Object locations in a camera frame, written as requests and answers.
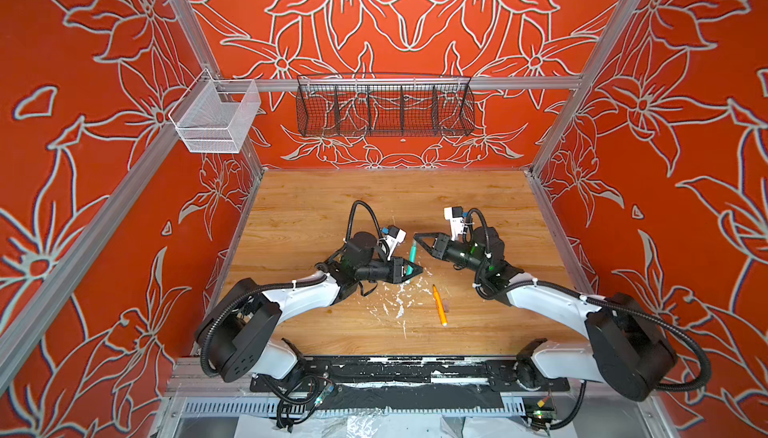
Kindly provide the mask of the green marker pen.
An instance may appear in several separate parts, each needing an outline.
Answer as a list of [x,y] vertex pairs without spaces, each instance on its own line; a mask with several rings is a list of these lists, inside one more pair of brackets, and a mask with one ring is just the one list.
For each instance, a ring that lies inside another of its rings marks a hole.
[[411,276],[414,273],[414,260],[416,259],[418,251],[418,244],[414,241],[411,244],[410,251],[409,251],[409,264],[406,267],[406,272],[408,276]]

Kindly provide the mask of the orange marker pen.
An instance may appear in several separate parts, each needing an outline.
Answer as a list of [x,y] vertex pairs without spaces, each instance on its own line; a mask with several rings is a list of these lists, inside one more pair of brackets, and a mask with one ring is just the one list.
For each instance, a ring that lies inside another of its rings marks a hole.
[[446,310],[445,310],[445,307],[444,307],[444,303],[443,303],[441,294],[440,294],[440,292],[439,292],[439,290],[438,290],[436,285],[432,285],[432,295],[433,295],[433,298],[434,298],[434,301],[435,301],[435,305],[436,305],[436,309],[437,309],[437,313],[438,313],[440,324],[443,327],[446,327],[448,325]]

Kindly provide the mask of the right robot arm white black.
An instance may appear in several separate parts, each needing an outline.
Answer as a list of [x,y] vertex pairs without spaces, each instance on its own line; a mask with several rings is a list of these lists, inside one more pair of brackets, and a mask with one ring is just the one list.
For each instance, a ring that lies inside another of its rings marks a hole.
[[495,233],[490,251],[484,240],[454,240],[442,232],[418,233],[414,239],[432,257],[472,271],[481,298],[535,312],[584,338],[544,341],[533,348],[534,369],[547,378],[603,383],[625,398],[643,401],[677,364],[659,321],[646,317],[626,294],[606,298],[540,280],[504,259],[504,242]]

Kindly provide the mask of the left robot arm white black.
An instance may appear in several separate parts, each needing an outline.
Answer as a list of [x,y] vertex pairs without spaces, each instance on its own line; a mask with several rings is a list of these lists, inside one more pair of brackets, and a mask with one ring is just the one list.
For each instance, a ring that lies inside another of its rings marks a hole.
[[276,380],[294,375],[300,354],[288,340],[273,337],[278,325],[339,304],[365,282],[399,285],[420,275],[422,266],[393,253],[398,244],[399,238],[358,232],[307,277],[272,284],[240,280],[195,332],[203,373],[227,383],[245,375]]

